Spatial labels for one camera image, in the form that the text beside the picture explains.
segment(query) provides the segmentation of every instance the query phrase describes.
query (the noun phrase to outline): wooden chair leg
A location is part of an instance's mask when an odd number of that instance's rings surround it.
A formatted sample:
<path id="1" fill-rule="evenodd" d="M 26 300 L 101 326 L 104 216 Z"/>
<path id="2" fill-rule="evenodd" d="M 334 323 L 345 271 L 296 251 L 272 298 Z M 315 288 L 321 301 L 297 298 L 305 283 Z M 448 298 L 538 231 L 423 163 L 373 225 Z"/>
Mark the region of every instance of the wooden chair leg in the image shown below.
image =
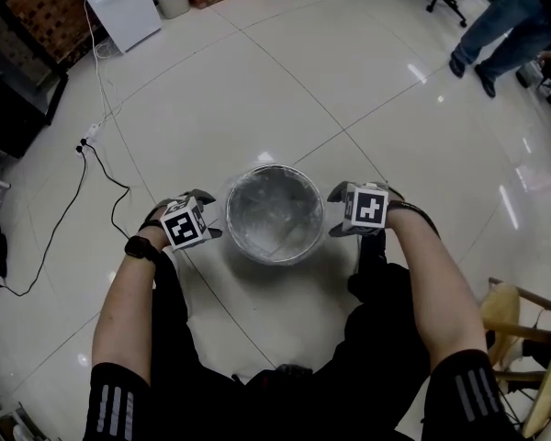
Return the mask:
<path id="1" fill-rule="evenodd" d="M 496 379 L 516 381 L 516 382 L 543 382 L 546 371 L 532 372 L 507 372 L 494 371 Z"/>
<path id="2" fill-rule="evenodd" d="M 537 343 L 551 345 L 551 332 L 548 330 L 538 330 L 535 328 L 523 327 L 521 325 L 514 325 L 512 323 L 494 322 L 490 320 L 484 320 L 484 328 L 486 330 L 493 330 L 494 332 L 518 336 Z"/>
<path id="3" fill-rule="evenodd" d="M 503 282 L 503 281 L 500 281 L 499 279 L 497 279 L 495 277 L 491 277 L 490 279 L 488 279 L 488 281 L 489 281 L 490 284 L 494 284 L 494 285 L 500 284 L 500 283 Z M 543 307 L 543 309 L 545 309 L 546 311 L 551 311 L 551 300 L 542 298 L 541 296 L 537 296 L 533 292 L 528 291 L 528 290 L 523 289 L 523 288 L 518 288 L 517 287 L 517 289 L 518 289 L 519 296 L 522 297 L 523 299 L 527 299 L 527 300 L 531 301 L 532 303 Z"/>

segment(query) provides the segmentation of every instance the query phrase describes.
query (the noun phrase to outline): wooden chair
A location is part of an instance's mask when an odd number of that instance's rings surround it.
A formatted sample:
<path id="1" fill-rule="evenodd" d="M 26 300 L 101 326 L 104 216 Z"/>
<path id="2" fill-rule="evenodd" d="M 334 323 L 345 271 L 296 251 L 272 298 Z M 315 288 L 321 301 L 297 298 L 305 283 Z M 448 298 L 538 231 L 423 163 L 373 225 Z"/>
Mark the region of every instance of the wooden chair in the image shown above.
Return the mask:
<path id="1" fill-rule="evenodd" d="M 499 363 L 516 338 L 551 345 L 551 332 L 519 325 L 521 298 L 527 299 L 551 311 L 551 300 L 547 300 L 512 284 L 491 277 L 493 285 L 481 305 L 481 314 L 486 331 L 495 333 L 494 345 L 489 349 L 489 360 L 493 365 Z M 531 437 L 540 431 L 551 417 L 551 363 L 547 371 L 502 372 L 495 371 L 497 379 L 541 382 L 533 406 L 523 426 L 523 436 Z"/>

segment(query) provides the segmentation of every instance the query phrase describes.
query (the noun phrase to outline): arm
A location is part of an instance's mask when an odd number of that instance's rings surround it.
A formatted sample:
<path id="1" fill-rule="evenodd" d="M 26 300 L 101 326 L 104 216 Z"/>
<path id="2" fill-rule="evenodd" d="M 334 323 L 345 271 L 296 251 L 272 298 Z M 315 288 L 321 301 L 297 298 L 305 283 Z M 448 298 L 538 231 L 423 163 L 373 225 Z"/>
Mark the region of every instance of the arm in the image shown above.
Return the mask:
<path id="1" fill-rule="evenodd" d="M 462 350 L 486 352 L 478 306 L 441 239 L 410 210 L 390 211 L 387 226 L 398 236 L 406 256 L 414 318 L 431 356 L 431 368 Z"/>
<path id="2" fill-rule="evenodd" d="M 169 244 L 156 227 L 139 232 L 161 251 Z M 151 384 L 152 285 L 155 265 L 125 256 L 108 291 L 92 344 L 93 366 L 114 363 Z"/>

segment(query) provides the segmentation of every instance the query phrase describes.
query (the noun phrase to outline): black sleeve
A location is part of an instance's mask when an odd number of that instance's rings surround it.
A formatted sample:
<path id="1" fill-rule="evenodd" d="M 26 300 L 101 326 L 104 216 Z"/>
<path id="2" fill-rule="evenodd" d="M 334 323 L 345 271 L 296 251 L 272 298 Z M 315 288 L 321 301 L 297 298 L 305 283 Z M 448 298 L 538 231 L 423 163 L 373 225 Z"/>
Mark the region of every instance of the black sleeve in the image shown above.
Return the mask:
<path id="1" fill-rule="evenodd" d="M 523 439 L 504 411 L 483 351 L 461 351 L 433 371 L 424 404 L 422 441 L 437 439 Z"/>
<path id="2" fill-rule="evenodd" d="M 84 441 L 151 439 L 151 388 L 125 367 L 102 363 L 92 369 Z"/>

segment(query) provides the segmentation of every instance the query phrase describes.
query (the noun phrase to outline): jeans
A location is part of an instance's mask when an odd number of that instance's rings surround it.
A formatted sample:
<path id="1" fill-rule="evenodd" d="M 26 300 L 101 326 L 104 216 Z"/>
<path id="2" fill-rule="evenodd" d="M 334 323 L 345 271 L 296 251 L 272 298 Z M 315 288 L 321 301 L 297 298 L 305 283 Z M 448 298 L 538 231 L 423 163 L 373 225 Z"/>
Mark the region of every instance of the jeans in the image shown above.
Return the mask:
<path id="1" fill-rule="evenodd" d="M 451 54 L 456 61 L 469 65 L 481 49 L 510 28 L 508 35 L 480 68 L 492 82 L 500 75 L 531 61 L 551 43 L 551 16 L 540 0 L 494 0 L 476 20 Z"/>

